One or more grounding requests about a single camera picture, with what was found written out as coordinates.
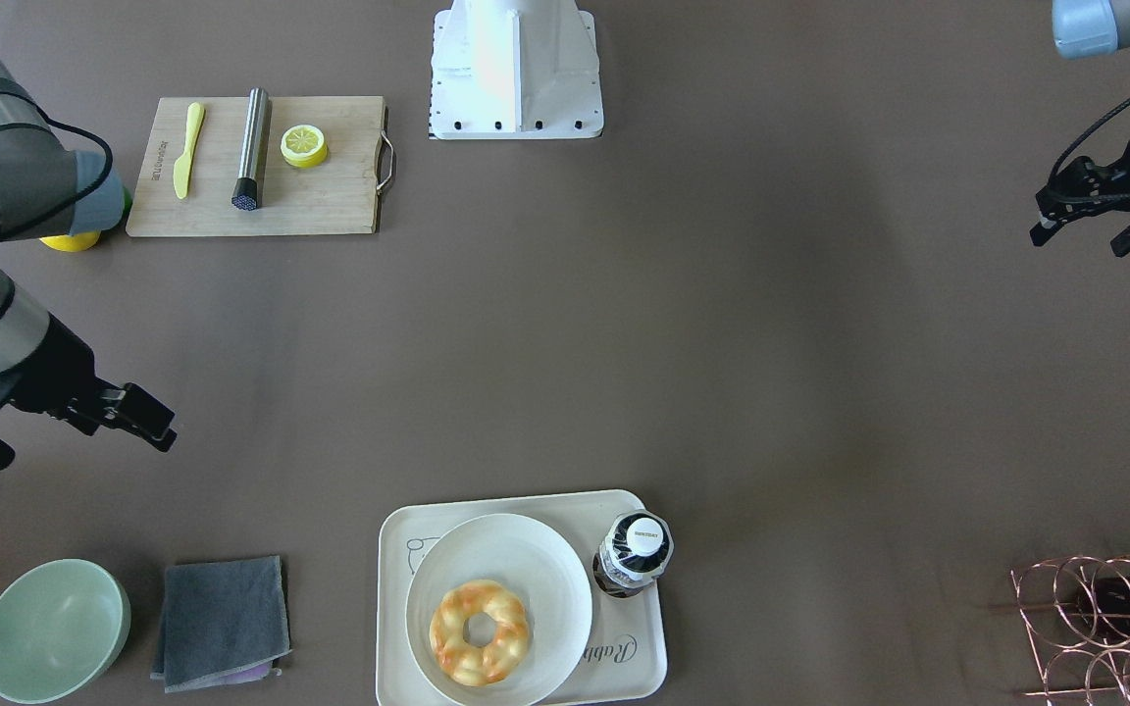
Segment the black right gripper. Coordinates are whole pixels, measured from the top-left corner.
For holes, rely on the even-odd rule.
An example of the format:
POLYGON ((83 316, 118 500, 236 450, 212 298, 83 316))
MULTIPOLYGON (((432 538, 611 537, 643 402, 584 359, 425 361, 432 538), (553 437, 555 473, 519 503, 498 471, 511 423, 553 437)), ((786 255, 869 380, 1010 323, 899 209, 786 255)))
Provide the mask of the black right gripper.
MULTIPOLYGON (((6 406, 49 415, 88 436, 102 428, 125 430, 160 452, 177 439, 175 412, 134 383, 118 387, 99 380, 89 345, 54 316, 40 348, 0 374, 0 411, 6 406)), ((17 452, 0 438, 0 471, 15 459, 17 452)))

